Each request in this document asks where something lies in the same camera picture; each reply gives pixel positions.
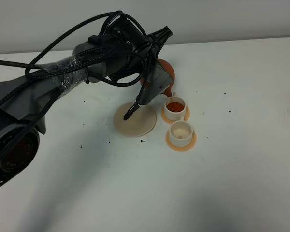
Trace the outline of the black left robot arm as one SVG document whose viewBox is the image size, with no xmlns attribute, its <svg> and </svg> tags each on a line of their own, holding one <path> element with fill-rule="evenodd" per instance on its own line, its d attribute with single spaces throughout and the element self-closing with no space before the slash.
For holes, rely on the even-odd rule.
<svg viewBox="0 0 290 232">
<path fill-rule="evenodd" d="M 39 64 L 63 39 L 98 19 L 104 19 L 99 34 L 76 46 L 71 56 Z M 123 120 L 159 94 L 170 96 L 174 79 L 158 55 L 172 34 L 168 27 L 147 34 L 133 17 L 116 11 L 73 27 L 31 63 L 0 60 L 2 66 L 25 70 L 17 79 L 0 82 L 0 187 L 32 162 L 39 148 L 39 135 L 46 132 L 45 114 L 55 101 L 80 83 L 102 81 L 116 87 L 141 83 L 140 92 Z"/>
</svg>

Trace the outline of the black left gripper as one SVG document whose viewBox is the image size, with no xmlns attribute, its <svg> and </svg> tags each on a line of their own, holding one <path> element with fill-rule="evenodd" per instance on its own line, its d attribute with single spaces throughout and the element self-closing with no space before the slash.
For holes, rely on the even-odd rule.
<svg viewBox="0 0 290 232">
<path fill-rule="evenodd" d="M 106 70 L 101 80 L 119 81 L 139 74 L 134 80 L 140 81 L 171 36 L 168 26 L 145 36 L 138 22 L 131 17 L 107 17 L 100 31 L 101 45 L 111 46 L 114 51 L 102 63 Z"/>
</svg>

